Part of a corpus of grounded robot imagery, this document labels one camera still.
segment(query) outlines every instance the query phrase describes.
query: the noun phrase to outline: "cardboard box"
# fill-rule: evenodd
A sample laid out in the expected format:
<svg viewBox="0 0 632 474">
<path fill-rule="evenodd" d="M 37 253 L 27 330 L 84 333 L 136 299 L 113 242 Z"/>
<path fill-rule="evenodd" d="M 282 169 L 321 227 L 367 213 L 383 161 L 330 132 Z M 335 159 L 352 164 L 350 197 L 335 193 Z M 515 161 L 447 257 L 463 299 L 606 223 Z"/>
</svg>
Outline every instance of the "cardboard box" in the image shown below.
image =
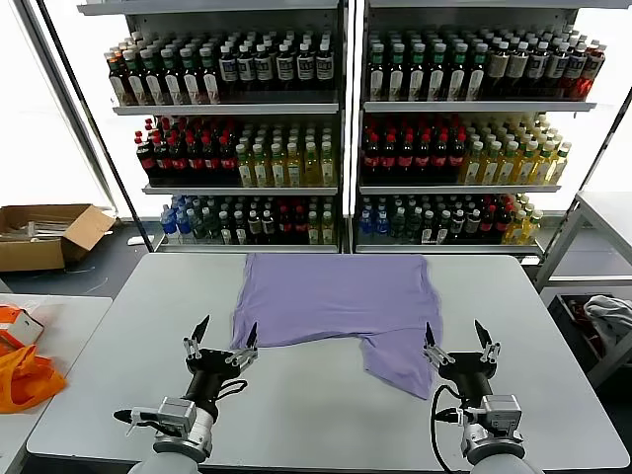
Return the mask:
<svg viewBox="0 0 632 474">
<path fill-rule="evenodd" d="M 38 219 L 72 224 L 59 239 L 0 242 L 0 272 L 63 269 L 90 252 L 115 222 L 90 204 L 9 205 L 0 208 L 0 233 Z"/>
</svg>

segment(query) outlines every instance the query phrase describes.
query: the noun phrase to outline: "metal shelf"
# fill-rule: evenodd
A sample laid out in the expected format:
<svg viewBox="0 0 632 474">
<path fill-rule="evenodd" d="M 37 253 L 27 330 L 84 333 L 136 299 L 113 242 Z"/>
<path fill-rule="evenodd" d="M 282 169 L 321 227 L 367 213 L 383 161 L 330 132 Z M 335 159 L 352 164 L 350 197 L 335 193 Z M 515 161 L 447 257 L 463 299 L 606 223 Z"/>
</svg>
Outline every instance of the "metal shelf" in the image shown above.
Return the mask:
<svg viewBox="0 0 632 474">
<path fill-rule="evenodd" d="M 513 193 L 555 193 L 560 186 L 360 186 L 359 193 L 365 196 L 375 195 L 481 195 Z"/>
<path fill-rule="evenodd" d="M 145 186 L 146 195 L 196 195 L 196 196 L 335 196 L 338 188 L 208 188 L 208 187 L 152 187 Z"/>
<path fill-rule="evenodd" d="M 474 101 L 474 102 L 365 102 L 369 113 L 394 112 L 588 112 L 591 102 Z"/>
<path fill-rule="evenodd" d="M 630 0 L 370 0 L 372 8 L 490 7 L 490 8 L 624 8 Z"/>
<path fill-rule="evenodd" d="M 257 10 L 323 10 L 338 7 L 337 0 L 123 0 L 77 5 L 86 16 L 151 15 L 161 13 L 239 12 Z"/>
<path fill-rule="evenodd" d="M 379 245 L 358 244 L 359 254 L 494 254 L 542 256 L 539 245 Z"/>
<path fill-rule="evenodd" d="M 161 244 L 157 252 L 213 253 L 213 254 L 337 254 L 336 245 L 212 245 L 212 244 Z"/>
</svg>

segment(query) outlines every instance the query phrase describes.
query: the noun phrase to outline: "beverage bottle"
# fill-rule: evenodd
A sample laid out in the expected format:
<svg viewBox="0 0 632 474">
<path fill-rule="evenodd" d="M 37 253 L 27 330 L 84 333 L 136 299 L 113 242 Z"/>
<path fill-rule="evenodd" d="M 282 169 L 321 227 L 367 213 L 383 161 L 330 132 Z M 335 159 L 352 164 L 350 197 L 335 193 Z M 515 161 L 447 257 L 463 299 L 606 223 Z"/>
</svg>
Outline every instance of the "beverage bottle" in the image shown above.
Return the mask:
<svg viewBox="0 0 632 474">
<path fill-rule="evenodd" d="M 595 52 L 587 56 L 586 65 L 584 66 L 582 75 L 578 79 L 575 89 L 571 93 L 571 97 L 574 99 L 585 100 L 591 91 L 594 79 L 605 61 L 605 54 L 603 54 L 605 49 L 606 45 L 600 44 Z"/>
<path fill-rule="evenodd" d="M 569 44 L 567 42 L 560 42 L 557 49 L 551 53 L 544 71 L 544 91 L 546 96 L 562 97 L 563 95 L 558 85 L 569 62 L 568 48 Z"/>
<path fill-rule="evenodd" d="M 239 57 L 237 58 L 237 68 L 239 71 L 241 87 L 244 91 L 253 91 L 256 84 L 255 79 L 257 78 L 255 57 L 245 44 L 239 46 L 239 53 Z"/>
<path fill-rule="evenodd" d="M 518 97 L 520 95 L 519 84 L 524 76 L 529 59 L 528 46 L 528 42 L 521 41 L 510 56 L 502 87 L 506 97 Z"/>
<path fill-rule="evenodd" d="M 445 209 L 441 212 L 441 221 L 438 224 L 438 231 L 436 233 L 436 244 L 442 245 L 447 237 L 447 232 L 450 228 L 451 219 L 450 211 Z"/>
<path fill-rule="evenodd" d="M 571 151 L 571 146 L 572 144 L 570 141 L 565 141 L 557 150 L 557 161 L 555 162 L 551 178 L 549 178 L 549 185 L 557 185 L 558 181 L 560 181 L 562 172 L 564 171 L 564 168 L 566 168 L 566 164 L 568 162 L 568 156 L 569 152 Z"/>
<path fill-rule="evenodd" d="M 540 93 L 539 86 L 542 76 L 549 60 L 550 52 L 548 51 L 549 43 L 541 41 L 528 61 L 526 62 L 526 70 L 522 80 L 522 95 L 527 97 L 537 97 Z"/>
<path fill-rule="evenodd" d="M 428 86 L 428 101 L 438 101 L 441 86 L 443 84 L 443 71 L 445 66 L 443 65 L 443 59 L 445 57 L 445 44 L 438 42 L 434 45 L 433 65 L 431 66 L 429 73 L 429 86 Z"/>
<path fill-rule="evenodd" d="M 122 106 L 135 106 L 136 99 L 134 97 L 134 93 L 129 85 L 127 75 L 121 67 L 117 57 L 112 52 L 106 52 L 105 57 L 108 62 L 108 67 L 110 68 L 108 78 L 110 80 L 110 84 L 112 84 L 115 94 L 117 95 L 118 102 Z"/>
<path fill-rule="evenodd" d="M 446 181 L 456 183 L 465 157 L 465 133 L 459 133 L 452 140 L 447 160 Z"/>
<path fill-rule="evenodd" d="M 517 245 L 522 236 L 522 225 L 526 218 L 526 212 L 519 210 L 513 216 L 512 223 L 509 225 L 501 243 L 504 245 Z"/>
<path fill-rule="evenodd" d="M 488 46 L 479 42 L 476 44 L 475 54 L 472 64 L 467 71 L 465 100 L 477 101 L 480 97 L 481 84 L 485 76 L 485 61 L 487 60 Z"/>
<path fill-rule="evenodd" d="M 454 59 L 452 65 L 448 69 L 445 79 L 445 99 L 447 101 L 461 100 L 461 89 L 463 87 L 463 79 L 465 78 L 465 57 L 467 55 L 467 44 L 458 43 L 454 47 Z"/>
<path fill-rule="evenodd" d="M 182 71 L 176 66 L 174 51 L 172 49 L 163 49 L 160 51 L 162 61 L 165 64 L 165 82 L 171 96 L 171 103 L 174 106 L 181 106 L 186 103 L 187 86 L 182 76 Z"/>
<path fill-rule="evenodd" d="M 391 217 L 390 235 L 394 239 L 400 240 L 404 237 L 404 228 L 406 226 L 406 216 L 404 215 L 405 212 L 406 211 L 404 207 L 398 207 L 395 215 Z"/>
<path fill-rule="evenodd" d="M 143 71 L 136 60 L 136 52 L 128 49 L 122 52 L 122 57 L 127 66 L 127 81 L 129 81 L 136 103 L 139 106 L 152 105 L 151 92 L 145 81 Z"/>
<path fill-rule="evenodd" d="M 499 155 L 502 146 L 503 144 L 496 140 L 489 144 L 486 158 L 483 160 L 477 177 L 481 185 L 490 186 L 494 182 L 494 176 L 496 176 L 496 169 L 498 168 Z"/>
<path fill-rule="evenodd" d="M 532 185 L 544 185 L 544 180 L 552 165 L 553 151 L 555 145 L 552 141 L 547 141 L 540 151 L 540 159 L 535 164 L 529 175 L 529 183 Z"/>
<path fill-rule="evenodd" d="M 510 183 L 510 176 L 512 175 L 512 171 L 514 170 L 517 147 L 517 141 L 510 141 L 507 144 L 507 151 L 500 160 L 496 176 L 494 177 L 494 182 L 497 185 L 504 186 Z"/>
<path fill-rule="evenodd" d="M 289 52 L 287 44 L 280 44 L 276 57 L 276 70 L 280 88 L 284 91 L 293 89 L 294 84 L 294 56 Z"/>
<path fill-rule="evenodd" d="M 323 141 L 321 145 L 320 167 L 323 174 L 323 186 L 335 186 L 331 141 Z"/>
<path fill-rule="evenodd" d="M 422 97 L 426 97 L 428 94 L 424 94 L 423 87 L 424 76 L 426 73 L 426 65 L 424 63 L 424 52 L 426 51 L 426 45 L 421 42 L 413 44 L 413 57 L 411 61 L 411 67 L 409 69 L 409 82 L 408 82 L 408 102 L 417 102 Z"/>
<path fill-rule="evenodd" d="M 318 223 L 318 214 L 315 210 L 310 210 L 307 216 L 309 218 L 309 230 L 307 231 L 309 245 L 318 245 L 320 241 L 320 224 Z"/>
<path fill-rule="evenodd" d="M 382 99 L 382 84 L 384 80 L 384 44 L 374 43 L 371 52 L 371 60 L 368 64 L 368 88 L 369 98 L 372 102 Z"/>
<path fill-rule="evenodd" d="M 397 102 L 400 99 L 404 80 L 404 49 L 405 46 L 400 42 L 393 44 L 393 56 L 388 71 L 388 100 L 390 102 Z"/>
<path fill-rule="evenodd" d="M 316 152 L 316 143 L 307 142 L 305 145 L 305 182 L 308 187 L 322 186 L 323 180 L 320 176 L 320 163 Z"/>
<path fill-rule="evenodd" d="M 584 66 L 588 61 L 588 55 L 586 54 L 586 44 L 584 42 L 578 43 L 575 50 L 569 56 L 569 62 L 564 70 L 562 79 L 559 82 L 559 88 L 562 90 L 564 97 L 571 97 L 573 90 L 576 88 L 577 83 L 582 76 Z"/>
<path fill-rule="evenodd" d="M 458 239 L 459 234 L 463 230 L 465 215 L 463 209 L 457 209 L 452 213 L 452 221 L 450 223 L 449 238 L 450 240 Z"/>
<path fill-rule="evenodd" d="M 498 48 L 489 57 L 485 80 L 483 81 L 483 97 L 497 97 L 501 92 L 499 86 L 505 77 L 505 71 L 510 61 L 509 43 L 500 41 Z"/>
<path fill-rule="evenodd" d="M 442 133 L 433 148 L 431 156 L 431 181 L 441 183 L 445 180 L 445 159 L 447 157 L 447 134 Z"/>
<path fill-rule="evenodd" d="M 462 167 L 460 182 L 464 185 L 471 186 L 476 184 L 476 177 L 481 168 L 481 155 L 483 152 L 483 142 L 475 141 L 472 143 L 467 166 Z"/>
<path fill-rule="evenodd" d="M 472 209 L 467 214 L 467 221 L 465 222 L 465 238 L 475 239 L 478 234 L 478 226 L 481 223 L 481 211 L 478 209 Z"/>
<path fill-rule="evenodd" d="M 386 211 L 382 210 L 377 214 L 377 219 L 375 220 L 376 237 L 383 241 L 388 236 L 389 229 L 390 224 L 388 222 L 388 217 L 386 217 Z"/>
</svg>

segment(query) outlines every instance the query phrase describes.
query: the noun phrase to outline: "orange plastic bag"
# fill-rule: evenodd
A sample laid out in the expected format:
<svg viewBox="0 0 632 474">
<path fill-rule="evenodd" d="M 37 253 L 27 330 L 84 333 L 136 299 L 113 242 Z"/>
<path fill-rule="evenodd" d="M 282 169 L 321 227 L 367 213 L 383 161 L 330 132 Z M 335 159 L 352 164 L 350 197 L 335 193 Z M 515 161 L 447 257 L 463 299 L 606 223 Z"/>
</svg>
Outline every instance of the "orange plastic bag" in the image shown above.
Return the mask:
<svg viewBox="0 0 632 474">
<path fill-rule="evenodd" d="M 17 413 L 34 407 L 66 386 L 51 360 L 36 356 L 27 346 L 0 356 L 0 413 Z"/>
</svg>

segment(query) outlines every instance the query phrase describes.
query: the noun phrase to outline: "bottle label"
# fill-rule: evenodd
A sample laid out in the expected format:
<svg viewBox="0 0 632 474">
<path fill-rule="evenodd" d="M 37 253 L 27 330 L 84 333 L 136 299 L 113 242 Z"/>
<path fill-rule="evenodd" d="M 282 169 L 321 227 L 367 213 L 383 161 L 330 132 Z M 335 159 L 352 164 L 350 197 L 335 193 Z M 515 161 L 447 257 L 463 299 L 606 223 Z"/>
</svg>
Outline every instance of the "bottle label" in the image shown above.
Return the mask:
<svg viewBox="0 0 632 474">
<path fill-rule="evenodd" d="M 470 163 L 467 167 L 467 172 L 465 174 L 465 180 L 463 184 L 465 185 L 474 185 L 476 183 L 476 175 L 478 174 L 478 168 L 480 163 Z"/>
<path fill-rule="evenodd" d="M 334 231 L 332 229 L 323 229 L 323 244 L 334 244 Z"/>
<path fill-rule="evenodd" d="M 307 235 L 309 236 L 309 245 L 318 245 L 318 229 L 309 229 Z"/>
<path fill-rule="evenodd" d="M 428 89 L 429 102 L 438 101 L 438 92 L 441 89 L 441 82 L 443 82 L 443 71 L 433 71 Z"/>
<path fill-rule="evenodd" d="M 273 80 L 273 62 L 269 56 L 256 57 L 255 69 L 257 70 L 257 79 L 259 81 Z"/>
<path fill-rule="evenodd" d="M 296 59 L 298 67 L 298 79 L 301 81 L 311 81 L 314 79 L 314 57 L 308 55 L 307 57 L 299 56 Z"/>
<path fill-rule="evenodd" d="M 235 82 L 237 80 L 237 61 L 235 59 L 220 59 L 219 73 L 224 82 Z"/>
<path fill-rule="evenodd" d="M 450 85 L 447 89 L 447 100 L 458 101 L 458 96 L 461 93 L 461 85 L 463 84 L 463 78 L 465 73 L 463 71 L 454 71 L 450 76 Z"/>
<path fill-rule="evenodd" d="M 517 185 L 526 185 L 529 179 L 529 173 L 531 173 L 532 168 L 533 168 L 532 162 L 524 163 L 522 165 L 522 168 L 520 168 L 520 174 L 517 176 L 515 183 Z"/>
<path fill-rule="evenodd" d="M 214 74 L 204 74 L 204 86 L 208 94 L 208 101 L 212 104 L 219 104 L 219 93 L 217 91 L 217 79 Z"/>
<path fill-rule="evenodd" d="M 551 79 L 559 79 L 562 77 L 564 70 L 569 62 L 568 57 L 551 56 L 548 64 L 546 65 L 546 72 L 544 75 Z"/>
<path fill-rule="evenodd" d="M 323 171 L 323 184 L 332 186 L 334 184 L 334 166 L 331 163 L 322 163 L 321 169 Z"/>
<path fill-rule="evenodd" d="M 167 82 L 167 87 L 169 88 L 169 93 L 171 94 L 171 100 L 174 103 L 174 106 L 180 106 L 184 101 L 182 97 L 182 92 L 180 91 L 180 84 L 178 84 L 178 78 L 172 74 L 165 76 L 165 81 Z"/>
<path fill-rule="evenodd" d="M 294 64 L 293 57 L 277 57 L 276 69 L 278 70 L 278 79 L 281 81 L 294 80 Z"/>
<path fill-rule="evenodd" d="M 544 75 L 544 56 L 532 54 L 526 68 L 526 77 L 529 79 L 539 79 Z"/>
<path fill-rule="evenodd" d="M 319 81 L 329 81 L 334 78 L 333 57 L 316 57 L 316 77 Z"/>
<path fill-rule="evenodd" d="M 489 186 L 494 181 L 494 175 L 496 174 L 496 168 L 498 167 L 498 163 L 488 163 L 485 167 L 485 173 L 483 174 L 483 180 L 481 184 L 484 186 Z"/>
<path fill-rule="evenodd" d="M 436 234 L 436 244 L 441 245 L 447 237 L 447 229 L 439 229 Z"/>
<path fill-rule="evenodd" d="M 201 104 L 199 99 L 198 79 L 192 74 L 185 75 L 185 84 L 187 85 L 187 91 L 189 91 L 189 98 L 194 106 Z"/>
<path fill-rule="evenodd" d="M 466 101 L 476 101 L 478 99 L 478 91 L 481 89 L 481 82 L 485 74 L 481 70 L 472 71 L 470 82 L 467 85 Z"/>
<path fill-rule="evenodd" d="M 239 167 L 239 175 L 241 176 L 241 184 L 244 188 L 252 188 L 253 178 L 250 174 L 250 168 L 247 165 Z"/>
<path fill-rule="evenodd" d="M 224 245 L 231 245 L 232 235 L 230 235 L 230 229 L 221 229 L 221 240 L 224 241 Z"/>
<path fill-rule="evenodd" d="M 551 167 L 550 163 L 540 163 L 537 165 L 535 170 L 535 176 L 533 177 L 534 185 L 543 185 L 544 179 L 546 178 L 546 174 L 549 172 L 549 168 Z"/>
<path fill-rule="evenodd" d="M 246 245 L 246 229 L 235 229 L 239 245 Z"/>
<path fill-rule="evenodd" d="M 505 71 L 509 61 L 510 57 L 507 55 L 498 56 L 497 54 L 492 54 L 490 63 L 487 66 L 487 75 L 496 79 L 500 79 L 505 76 Z"/>
<path fill-rule="evenodd" d="M 283 165 L 273 165 L 273 175 L 275 176 L 275 187 L 282 188 L 285 186 L 285 177 L 283 176 Z"/>
<path fill-rule="evenodd" d="M 432 229 L 424 229 L 424 230 L 422 230 L 422 244 L 430 244 L 432 237 L 433 237 L 433 230 Z"/>
<path fill-rule="evenodd" d="M 411 81 L 408 87 L 408 102 L 419 101 L 419 93 L 424 82 L 424 71 L 411 72 Z"/>
<path fill-rule="evenodd" d="M 298 165 L 287 165 L 287 175 L 289 176 L 289 185 L 293 188 L 300 186 L 300 170 Z"/>
<path fill-rule="evenodd" d="M 507 72 L 505 75 L 507 77 L 511 77 L 512 79 L 519 79 L 522 77 L 528 59 L 529 56 L 518 56 L 517 54 L 513 55 L 507 65 Z"/>
<path fill-rule="evenodd" d="M 139 77 L 129 76 L 129 85 L 131 86 L 131 90 L 134 91 L 134 96 L 136 96 L 136 102 L 139 106 L 147 105 L 147 96 L 145 95 L 145 90 L 142 87 L 142 82 Z"/>
<path fill-rule="evenodd" d="M 604 61 L 605 56 L 589 56 L 584 70 L 582 71 L 582 77 L 586 80 L 593 81 Z"/>
<path fill-rule="evenodd" d="M 564 71 L 564 77 L 568 79 L 578 79 L 582 75 L 582 70 L 586 65 L 587 57 L 585 55 L 575 56 L 572 55 L 569 58 L 569 63 Z"/>
<path fill-rule="evenodd" d="M 384 73 L 382 71 L 371 72 L 370 95 L 371 95 L 371 101 L 373 102 L 379 101 L 382 97 L 382 80 L 383 79 L 384 79 Z"/>
<path fill-rule="evenodd" d="M 399 101 L 399 92 L 402 89 L 402 79 L 404 73 L 402 71 L 393 71 L 388 85 L 388 100 L 390 102 Z"/>
<path fill-rule="evenodd" d="M 255 176 L 257 177 L 257 186 L 259 188 L 263 188 L 266 183 L 266 166 L 265 165 L 255 165 Z"/>
<path fill-rule="evenodd" d="M 237 66 L 239 67 L 239 80 L 244 82 L 254 81 L 255 75 L 255 60 L 252 57 L 248 59 L 237 59 Z"/>
<path fill-rule="evenodd" d="M 160 82 L 158 82 L 158 78 L 156 76 L 146 76 L 147 86 L 149 86 L 149 91 L 151 92 L 151 97 L 154 99 L 154 104 L 157 106 L 164 106 L 165 100 L 162 97 L 162 91 L 160 90 Z"/>
<path fill-rule="evenodd" d="M 505 163 L 501 167 L 501 172 L 498 175 L 497 184 L 506 185 L 508 180 L 510 179 L 510 174 L 512 173 L 513 168 L 514 168 L 514 163 Z"/>
</svg>

